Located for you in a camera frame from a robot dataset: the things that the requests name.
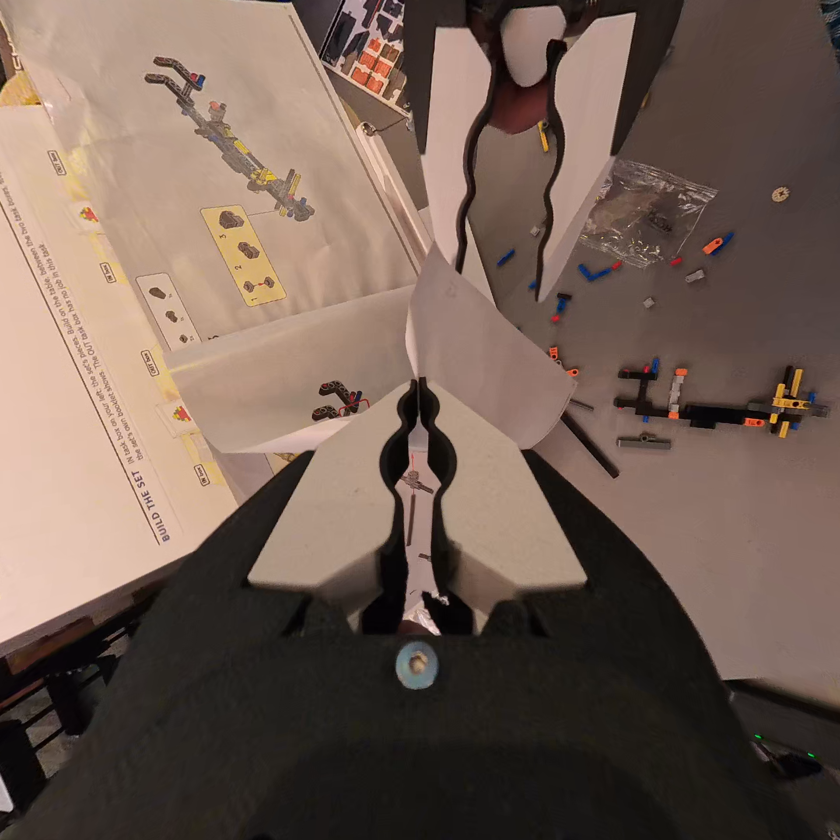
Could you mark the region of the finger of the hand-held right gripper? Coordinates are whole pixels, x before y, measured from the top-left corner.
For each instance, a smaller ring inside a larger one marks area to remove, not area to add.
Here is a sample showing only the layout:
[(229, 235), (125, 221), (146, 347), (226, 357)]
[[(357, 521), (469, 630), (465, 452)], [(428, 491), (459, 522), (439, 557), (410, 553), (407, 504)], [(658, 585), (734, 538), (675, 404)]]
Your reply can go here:
[(469, 27), (434, 29), (421, 164), (434, 241), (459, 274), (466, 262), (467, 215), (476, 197), (477, 142), (492, 110), (498, 58)]
[(538, 302), (560, 278), (614, 162), (613, 136), (636, 17), (629, 12), (597, 18), (553, 70), (548, 116), (557, 157), (543, 195), (544, 232), (534, 292)]

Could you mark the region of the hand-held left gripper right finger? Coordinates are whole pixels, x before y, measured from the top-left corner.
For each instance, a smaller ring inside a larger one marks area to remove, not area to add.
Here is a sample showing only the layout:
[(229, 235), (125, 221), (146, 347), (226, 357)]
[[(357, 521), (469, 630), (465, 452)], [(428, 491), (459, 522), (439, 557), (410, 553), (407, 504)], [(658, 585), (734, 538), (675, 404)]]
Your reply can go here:
[(494, 608), (574, 592), (586, 573), (520, 447), (433, 381), (419, 380), (427, 463), (439, 482), (431, 563), (443, 634), (476, 634)]

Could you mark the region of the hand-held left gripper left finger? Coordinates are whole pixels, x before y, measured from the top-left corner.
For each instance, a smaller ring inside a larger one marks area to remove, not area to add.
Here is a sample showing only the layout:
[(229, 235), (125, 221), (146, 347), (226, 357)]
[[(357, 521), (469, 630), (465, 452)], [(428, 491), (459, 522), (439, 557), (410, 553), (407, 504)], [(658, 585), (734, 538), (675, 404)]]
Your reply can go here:
[(417, 380), (398, 386), (310, 454), (248, 574), (250, 585), (359, 613), (367, 634), (397, 630), (408, 569), (396, 485), (408, 467), (418, 392)]

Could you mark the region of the lego instruction booklet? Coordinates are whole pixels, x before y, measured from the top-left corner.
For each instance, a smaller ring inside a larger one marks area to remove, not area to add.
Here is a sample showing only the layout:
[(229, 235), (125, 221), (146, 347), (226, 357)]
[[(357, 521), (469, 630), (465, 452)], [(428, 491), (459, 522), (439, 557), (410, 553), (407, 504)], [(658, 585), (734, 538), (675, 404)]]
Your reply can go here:
[(236, 501), (411, 374), (418, 270), (293, 7), (2, 2)]

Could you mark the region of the black yellow lego assembly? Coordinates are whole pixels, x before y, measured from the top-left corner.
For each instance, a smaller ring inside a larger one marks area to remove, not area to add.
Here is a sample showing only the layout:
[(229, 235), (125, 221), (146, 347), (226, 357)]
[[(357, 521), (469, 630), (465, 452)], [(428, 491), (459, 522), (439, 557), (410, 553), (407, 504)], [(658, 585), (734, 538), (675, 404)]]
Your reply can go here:
[(632, 411), (644, 423), (660, 418), (710, 431), (720, 425), (750, 427), (763, 429), (778, 439), (786, 439), (806, 418), (827, 419), (832, 414), (830, 406), (816, 400), (815, 392), (803, 392), (804, 370), (793, 365), (784, 369), (769, 397), (750, 401), (744, 406), (682, 402), (682, 387), (687, 375), (687, 368), (674, 369), (667, 403), (657, 406), (648, 397), (648, 389), (658, 381), (659, 359), (653, 359), (639, 371), (622, 368), (616, 374), (617, 379), (637, 383), (637, 393), (634, 397), (617, 396), (613, 405), (619, 411)]

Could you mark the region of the long black lego beam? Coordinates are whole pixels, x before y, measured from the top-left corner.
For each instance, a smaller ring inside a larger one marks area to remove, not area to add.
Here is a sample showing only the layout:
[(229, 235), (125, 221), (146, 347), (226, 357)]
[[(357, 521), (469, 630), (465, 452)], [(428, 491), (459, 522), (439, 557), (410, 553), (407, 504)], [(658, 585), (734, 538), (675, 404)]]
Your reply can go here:
[(615, 480), (620, 476), (620, 470), (616, 467), (616, 465), (596, 444), (594, 439), (586, 433), (583, 426), (580, 425), (570, 414), (568, 414), (568, 412), (564, 412), (562, 414), (561, 421), (584, 447), (584, 449), (593, 457), (596, 463), (604, 469), (609, 477)]

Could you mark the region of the scattered small loose lego pieces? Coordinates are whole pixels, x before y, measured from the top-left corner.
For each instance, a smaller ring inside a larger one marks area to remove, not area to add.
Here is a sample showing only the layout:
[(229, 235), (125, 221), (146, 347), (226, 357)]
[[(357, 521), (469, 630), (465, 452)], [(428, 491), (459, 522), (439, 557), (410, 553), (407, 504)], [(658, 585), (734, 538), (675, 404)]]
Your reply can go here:
[[(631, 158), (696, 182), (697, 167), (678, 162), (666, 145), (657, 154), (631, 144)], [(639, 269), (581, 245), (579, 238), (560, 278), (544, 301), (529, 285), (537, 270), (544, 232), (545, 187), (554, 167), (556, 147), (542, 149), (536, 128), (506, 134), (488, 127), (476, 153), (476, 204), (469, 221), (499, 310), (541, 350), (557, 346), (563, 364), (578, 367), (589, 390), (614, 377), (616, 368), (640, 352), (661, 352), (656, 331), (678, 331), (676, 314), (692, 284), (684, 275), (702, 267), (701, 254), (710, 238), (723, 236), (727, 193), (710, 202), (677, 257)]]

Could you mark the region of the wooden book stand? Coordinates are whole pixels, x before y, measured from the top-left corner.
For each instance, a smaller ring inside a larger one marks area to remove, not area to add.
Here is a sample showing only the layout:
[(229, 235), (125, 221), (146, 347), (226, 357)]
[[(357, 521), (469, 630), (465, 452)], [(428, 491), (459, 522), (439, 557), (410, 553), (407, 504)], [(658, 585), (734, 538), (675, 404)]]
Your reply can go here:
[(434, 242), (428, 208), (419, 209), (415, 204), (378, 129), (372, 123), (362, 121), (355, 132), (395, 216), (415, 268), (420, 270)]

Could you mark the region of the small clear zip bag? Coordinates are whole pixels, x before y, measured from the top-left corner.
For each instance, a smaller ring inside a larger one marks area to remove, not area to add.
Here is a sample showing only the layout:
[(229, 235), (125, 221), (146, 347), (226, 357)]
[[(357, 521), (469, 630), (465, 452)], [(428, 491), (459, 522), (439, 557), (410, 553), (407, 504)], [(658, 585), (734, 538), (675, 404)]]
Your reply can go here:
[(579, 236), (581, 245), (645, 269), (677, 257), (718, 195), (652, 165), (617, 160)]

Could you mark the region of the printed sheet with orange shapes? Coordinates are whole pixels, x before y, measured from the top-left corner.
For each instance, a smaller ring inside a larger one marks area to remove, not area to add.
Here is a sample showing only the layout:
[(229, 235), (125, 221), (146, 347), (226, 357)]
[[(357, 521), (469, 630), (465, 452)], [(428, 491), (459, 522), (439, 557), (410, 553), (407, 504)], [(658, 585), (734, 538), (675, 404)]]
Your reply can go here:
[(404, 7), (400, 1), (341, 2), (321, 60), (335, 75), (407, 116)]

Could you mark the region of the white printed task sheet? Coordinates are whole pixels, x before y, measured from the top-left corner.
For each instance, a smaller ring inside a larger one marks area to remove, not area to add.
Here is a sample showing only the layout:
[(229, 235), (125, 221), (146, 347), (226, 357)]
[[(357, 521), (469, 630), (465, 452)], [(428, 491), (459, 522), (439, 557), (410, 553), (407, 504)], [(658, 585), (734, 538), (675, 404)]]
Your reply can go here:
[(2, 654), (158, 581), (237, 507), (42, 107), (2, 107)]

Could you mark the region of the black device with green lights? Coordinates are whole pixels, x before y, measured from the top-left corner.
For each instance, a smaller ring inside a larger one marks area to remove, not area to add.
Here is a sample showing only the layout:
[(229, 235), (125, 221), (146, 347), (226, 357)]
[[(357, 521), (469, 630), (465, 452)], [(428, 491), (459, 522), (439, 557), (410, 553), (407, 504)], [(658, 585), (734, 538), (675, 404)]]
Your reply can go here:
[(777, 781), (798, 781), (822, 774), (825, 765), (813, 753), (747, 726), (753, 750)]

